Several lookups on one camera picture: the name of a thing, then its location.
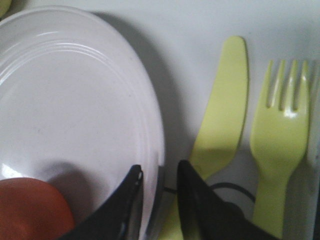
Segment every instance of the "white plate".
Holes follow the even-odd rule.
[[[46,7],[0,23],[0,136],[0,179],[52,183],[77,222],[140,164],[145,232],[164,164],[162,121],[142,63],[103,20]]]

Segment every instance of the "cutlery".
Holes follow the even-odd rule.
[[[254,115],[250,147],[259,171],[253,223],[274,235],[283,236],[288,181],[302,160],[308,141],[309,90],[307,62],[302,65],[296,89],[298,62],[291,65],[285,81],[282,60],[275,82],[269,63]]]
[[[231,36],[223,44],[216,78],[189,157],[204,180],[227,166],[238,149],[247,109],[248,81],[245,40]],[[158,239],[183,239],[177,198]]]
[[[234,211],[186,160],[178,165],[177,198],[185,240],[277,240]]]
[[[143,207],[143,172],[133,165],[92,215],[57,240],[137,240]]]
[[[9,10],[12,0],[1,0],[0,1],[0,20],[3,15]]]

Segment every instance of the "black object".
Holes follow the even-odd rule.
[[[57,240],[137,240],[142,207],[143,172],[133,165],[100,208]]]
[[[318,202],[316,205],[313,240],[320,240],[320,191],[318,193]]]
[[[177,170],[177,198],[184,240],[277,240],[234,211],[187,160]]]
[[[235,183],[218,182],[218,183],[215,183],[215,184],[211,185],[210,188],[212,190],[215,190],[215,189],[233,189],[233,190],[236,190],[236,191],[246,195],[251,200],[251,202],[253,202],[253,203],[256,202],[256,197],[253,196],[251,194],[251,192],[249,192],[247,189],[245,189],[242,186],[239,186],[239,185],[237,185]]]

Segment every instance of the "plastic fork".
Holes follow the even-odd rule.
[[[287,81],[285,61],[281,61],[274,83],[271,77],[272,65],[271,61],[250,138],[251,152],[259,170],[253,223],[281,239],[288,181],[307,148],[308,65],[306,61],[303,62],[299,84],[296,84],[296,60],[292,62]]]

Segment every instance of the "tomato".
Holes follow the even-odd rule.
[[[74,226],[66,200],[49,183],[0,180],[0,240],[54,240]]]

